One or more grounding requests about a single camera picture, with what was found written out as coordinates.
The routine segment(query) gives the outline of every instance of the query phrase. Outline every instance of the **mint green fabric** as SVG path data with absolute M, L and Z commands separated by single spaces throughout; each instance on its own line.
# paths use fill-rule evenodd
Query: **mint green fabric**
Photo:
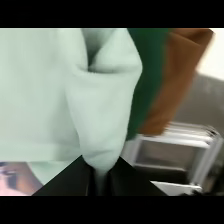
M 47 183 L 78 156 L 117 161 L 142 71 L 125 28 L 0 29 L 0 160 Z
M 170 28 L 128 28 L 143 64 L 143 72 L 135 88 L 127 140 L 133 139 L 162 84 L 165 41 Z

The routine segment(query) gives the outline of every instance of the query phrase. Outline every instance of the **brown fabric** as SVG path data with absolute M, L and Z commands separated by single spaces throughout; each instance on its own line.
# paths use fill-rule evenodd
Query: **brown fabric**
M 189 89 L 212 35 L 208 28 L 175 28 L 169 34 L 162 87 L 140 129 L 141 134 L 162 134 Z

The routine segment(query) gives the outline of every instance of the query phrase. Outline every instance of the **garment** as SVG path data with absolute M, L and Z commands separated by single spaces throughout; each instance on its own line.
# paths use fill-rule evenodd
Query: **garment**
M 176 28 L 169 33 L 162 87 L 140 128 L 141 134 L 160 135 L 165 130 L 193 81 L 212 35 L 207 28 Z
M 78 156 L 106 172 L 122 150 L 142 65 L 125 28 L 0 29 L 0 158 L 42 183 Z
M 143 72 L 135 88 L 128 124 L 127 140 L 135 137 L 147 117 L 162 84 L 165 42 L 170 28 L 128 28 L 143 64 Z

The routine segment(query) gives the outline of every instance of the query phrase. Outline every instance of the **white wall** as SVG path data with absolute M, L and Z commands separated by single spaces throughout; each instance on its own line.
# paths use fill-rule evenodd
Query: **white wall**
M 224 80 L 224 28 L 210 29 L 214 35 L 197 71 L 202 75 Z

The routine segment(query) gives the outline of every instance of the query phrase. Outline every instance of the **dark green cloth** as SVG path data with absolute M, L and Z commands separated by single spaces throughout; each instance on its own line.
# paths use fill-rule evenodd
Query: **dark green cloth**
M 165 42 L 170 28 L 128 28 L 143 64 L 135 88 L 127 140 L 135 137 L 162 84 Z

